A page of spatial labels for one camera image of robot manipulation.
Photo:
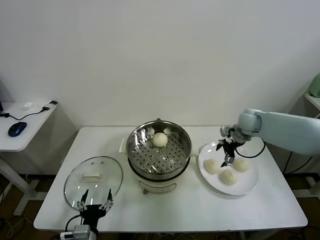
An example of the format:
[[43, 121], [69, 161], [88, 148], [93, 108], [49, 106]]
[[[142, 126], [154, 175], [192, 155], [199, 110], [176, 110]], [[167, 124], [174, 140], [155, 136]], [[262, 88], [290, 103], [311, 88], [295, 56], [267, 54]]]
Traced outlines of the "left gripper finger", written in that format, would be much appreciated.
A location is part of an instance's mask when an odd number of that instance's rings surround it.
[[101, 206], [102, 210], [110, 210], [114, 205], [112, 190], [110, 189], [107, 196], [107, 202]]
[[77, 207], [79, 210], [83, 210], [86, 208], [86, 200], [87, 200], [87, 197], [88, 197], [88, 193], [89, 193], [89, 190], [87, 189], [84, 194], [82, 195], [81, 199], [79, 201], [77, 201]]

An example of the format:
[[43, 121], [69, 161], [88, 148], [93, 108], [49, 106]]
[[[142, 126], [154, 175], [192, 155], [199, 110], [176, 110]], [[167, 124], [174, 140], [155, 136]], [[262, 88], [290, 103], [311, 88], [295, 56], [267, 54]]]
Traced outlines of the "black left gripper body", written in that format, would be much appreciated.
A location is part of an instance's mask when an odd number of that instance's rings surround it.
[[101, 204], [87, 205], [80, 210], [80, 216], [83, 219], [83, 225], [88, 225], [92, 232], [97, 232], [99, 219], [106, 216], [106, 209]]

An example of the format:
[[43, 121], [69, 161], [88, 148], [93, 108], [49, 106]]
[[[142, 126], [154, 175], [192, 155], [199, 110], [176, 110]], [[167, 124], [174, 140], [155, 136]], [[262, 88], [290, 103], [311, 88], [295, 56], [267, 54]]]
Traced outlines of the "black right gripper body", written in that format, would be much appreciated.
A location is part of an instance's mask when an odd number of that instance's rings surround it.
[[233, 140], [223, 139], [222, 142], [223, 142], [222, 144], [223, 150], [225, 154], [228, 155], [230, 158], [235, 157], [236, 149], [242, 145], [241, 143], [235, 142]]

